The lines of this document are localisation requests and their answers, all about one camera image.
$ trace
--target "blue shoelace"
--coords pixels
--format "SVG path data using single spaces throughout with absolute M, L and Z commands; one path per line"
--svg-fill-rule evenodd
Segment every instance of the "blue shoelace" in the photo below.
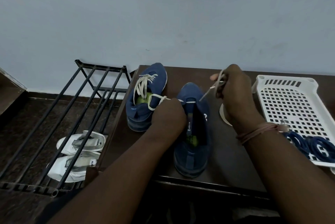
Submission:
M 284 132 L 283 135 L 286 138 L 290 138 L 295 147 L 307 158 L 309 158 L 309 154 L 311 153 L 320 161 L 335 163 L 335 146 L 323 137 L 307 137 L 304 139 L 298 133 L 292 131 L 289 133 Z M 317 145 L 325 149 L 329 156 L 322 153 Z

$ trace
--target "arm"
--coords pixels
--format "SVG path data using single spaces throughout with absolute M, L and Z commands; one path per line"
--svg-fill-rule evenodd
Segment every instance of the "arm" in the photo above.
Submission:
M 225 71 L 222 91 L 227 119 L 238 134 L 253 131 L 264 118 L 257 111 L 251 83 L 237 65 Z M 289 223 L 334 223 L 334 182 L 285 137 L 269 130 L 245 144 L 263 184 Z
M 163 101 L 144 135 L 49 223 L 130 223 L 160 158 L 185 125 L 180 102 Z

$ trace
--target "table top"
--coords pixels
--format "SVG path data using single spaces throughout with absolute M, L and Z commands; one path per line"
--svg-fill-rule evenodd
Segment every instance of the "table top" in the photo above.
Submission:
M 130 90 L 134 87 L 139 77 L 138 75 L 140 75 L 139 72 L 142 72 L 147 67 L 147 65 L 140 65 L 133 75 L 132 82 L 120 106 L 109 137 L 107 138 L 106 146 L 98 160 L 97 167 L 99 171 L 104 171 L 106 167 L 132 146 L 143 134 L 134 132 L 128 127 L 125 100 Z M 162 95 L 166 95 L 168 98 L 176 97 L 180 89 L 187 82 L 194 82 L 203 92 L 206 92 L 213 84 L 213 82 L 209 80 L 209 77 L 219 72 L 219 70 L 215 69 L 199 68 L 165 67 L 165 69 L 168 75 L 168 82 Z M 249 71 L 245 71 L 245 73 L 251 78 L 252 83 L 255 82 L 256 76 L 260 74 L 314 78 L 319 84 L 318 95 L 330 114 L 335 117 L 335 95 L 333 95 L 335 92 L 335 76 Z M 237 143 L 235 138 L 236 132 L 231 126 L 225 124 L 219 115 L 219 108 L 222 101 L 215 99 L 214 93 L 212 92 L 210 92 L 206 98 L 211 111 L 209 128 L 213 135 L 212 154 L 206 170 L 199 177 L 194 179 L 180 175 L 173 164 L 172 146 L 162 157 L 152 179 L 167 183 L 194 186 L 200 189 L 205 188 L 246 194 L 259 192 L 265 195 L 266 189 L 247 152 L 244 147 Z M 257 94 L 254 94 L 254 100 L 259 111 L 262 113 Z

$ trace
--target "white plastic basket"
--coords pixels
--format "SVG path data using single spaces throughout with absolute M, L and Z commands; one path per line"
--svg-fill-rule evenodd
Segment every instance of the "white plastic basket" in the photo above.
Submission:
M 335 122 L 316 92 L 318 86 L 313 78 L 258 75 L 252 91 L 258 95 L 266 121 L 287 124 L 303 138 L 321 136 L 335 145 Z M 313 154 L 309 158 L 315 165 L 335 167 Z

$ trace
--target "white wall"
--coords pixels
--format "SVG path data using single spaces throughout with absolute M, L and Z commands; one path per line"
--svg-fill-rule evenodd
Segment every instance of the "white wall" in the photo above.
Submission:
M 76 70 L 75 59 L 127 65 L 129 71 L 159 61 L 335 75 L 335 0 L 0 0 L 0 5 L 0 67 L 29 91 L 60 92 Z

